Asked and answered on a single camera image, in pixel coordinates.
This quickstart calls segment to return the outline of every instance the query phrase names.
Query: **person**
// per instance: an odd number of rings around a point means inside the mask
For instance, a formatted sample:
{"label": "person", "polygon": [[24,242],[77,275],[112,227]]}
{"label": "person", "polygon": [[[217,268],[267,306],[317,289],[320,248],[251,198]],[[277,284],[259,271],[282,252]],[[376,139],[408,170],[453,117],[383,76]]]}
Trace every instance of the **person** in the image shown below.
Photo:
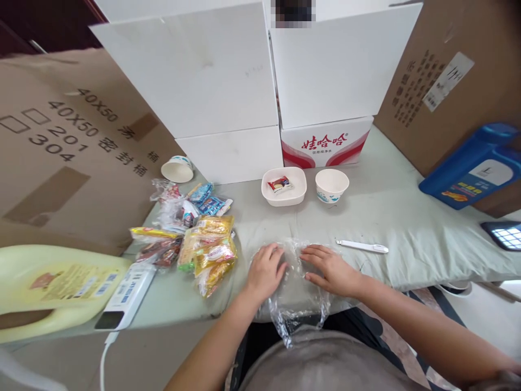
{"label": "person", "polygon": [[[244,288],[179,367],[165,391],[222,389],[257,310],[284,276],[287,264],[279,265],[282,254],[276,243],[259,250]],[[302,250],[301,259],[323,274],[307,273],[306,280],[364,303],[460,389],[521,390],[519,363],[444,314],[355,270],[330,248],[310,245]],[[294,339],[291,349],[282,341],[267,349],[249,368],[239,389],[426,390],[377,350],[348,334],[304,330]]]}

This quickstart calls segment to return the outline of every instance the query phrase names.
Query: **white paper cup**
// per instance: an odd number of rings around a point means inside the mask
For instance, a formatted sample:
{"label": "white paper cup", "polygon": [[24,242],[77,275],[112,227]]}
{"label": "white paper cup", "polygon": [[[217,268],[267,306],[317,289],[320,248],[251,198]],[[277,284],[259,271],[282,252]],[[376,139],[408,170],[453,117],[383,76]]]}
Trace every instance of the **white paper cup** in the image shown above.
{"label": "white paper cup", "polygon": [[326,204],[334,204],[349,186],[349,178],[342,171],[323,169],[315,176],[316,196]]}
{"label": "white paper cup", "polygon": [[184,183],[194,177],[194,166],[187,157],[172,156],[161,167],[161,174],[172,182]]}

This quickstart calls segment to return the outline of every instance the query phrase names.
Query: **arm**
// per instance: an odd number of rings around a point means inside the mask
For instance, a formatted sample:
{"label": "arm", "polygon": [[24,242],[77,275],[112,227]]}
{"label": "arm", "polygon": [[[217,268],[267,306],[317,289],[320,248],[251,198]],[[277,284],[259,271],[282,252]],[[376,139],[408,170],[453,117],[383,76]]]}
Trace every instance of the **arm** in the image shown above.
{"label": "arm", "polygon": [[494,379],[501,370],[521,367],[491,344],[441,313],[353,269],[333,250],[312,245],[302,251],[324,278],[306,279],[323,289],[360,300],[394,328],[427,362],[452,384],[466,389]]}
{"label": "arm", "polygon": [[243,290],[199,341],[164,391],[215,391],[224,384],[255,313],[277,289],[284,275],[286,264],[278,267],[282,253],[276,243],[259,250]]}

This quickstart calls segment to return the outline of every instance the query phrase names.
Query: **white power strip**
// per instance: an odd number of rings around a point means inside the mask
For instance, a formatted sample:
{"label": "white power strip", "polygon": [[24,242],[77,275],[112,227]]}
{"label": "white power strip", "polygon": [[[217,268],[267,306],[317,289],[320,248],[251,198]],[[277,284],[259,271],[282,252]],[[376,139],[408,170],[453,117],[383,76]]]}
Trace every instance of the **white power strip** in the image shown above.
{"label": "white power strip", "polygon": [[156,271],[157,268],[151,264],[132,264],[94,328],[119,331],[130,326]]}

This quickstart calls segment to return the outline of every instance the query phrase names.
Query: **floor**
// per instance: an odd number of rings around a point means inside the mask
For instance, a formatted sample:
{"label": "floor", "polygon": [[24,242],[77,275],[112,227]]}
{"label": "floor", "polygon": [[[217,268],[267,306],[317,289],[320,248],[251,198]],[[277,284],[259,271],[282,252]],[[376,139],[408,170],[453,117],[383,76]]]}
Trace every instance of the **floor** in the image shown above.
{"label": "floor", "polygon": [[[521,281],[505,287],[521,295]],[[508,302],[476,284],[466,298],[445,296],[471,331],[521,361],[521,303]],[[107,357],[107,391],[162,390],[213,322],[122,332]],[[65,384],[69,391],[97,391],[104,340],[104,335],[91,335],[43,341],[13,355],[31,370]],[[2,375],[0,389],[30,390]]]}

